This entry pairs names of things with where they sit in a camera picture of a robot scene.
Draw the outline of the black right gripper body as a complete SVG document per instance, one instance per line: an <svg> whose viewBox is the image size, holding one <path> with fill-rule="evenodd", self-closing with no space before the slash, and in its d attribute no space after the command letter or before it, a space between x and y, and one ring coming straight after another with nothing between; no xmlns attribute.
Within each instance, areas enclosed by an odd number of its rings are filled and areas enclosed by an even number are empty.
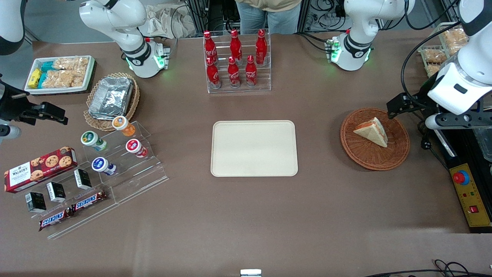
<svg viewBox="0 0 492 277"><path fill-rule="evenodd" d="M8 122L36 123L35 118L24 115L25 112L29 112L35 106L27 99L30 93L6 84L2 80L0 81L0 90L0 119Z"/></svg>

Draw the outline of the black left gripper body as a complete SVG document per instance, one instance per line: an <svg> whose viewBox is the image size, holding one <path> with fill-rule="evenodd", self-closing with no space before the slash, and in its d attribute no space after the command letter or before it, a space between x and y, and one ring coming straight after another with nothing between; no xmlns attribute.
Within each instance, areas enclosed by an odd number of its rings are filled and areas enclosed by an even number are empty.
<svg viewBox="0 0 492 277"><path fill-rule="evenodd" d="M436 82L437 75L438 73L435 73L429 77L429 79L422 84L418 92L416 90L409 90L409 92L414 92L411 94L413 97L413 105L420 107L421 111L423 110L423 112L421 112L422 114L435 114L441 112L439 105L428 96L429 91Z"/></svg>

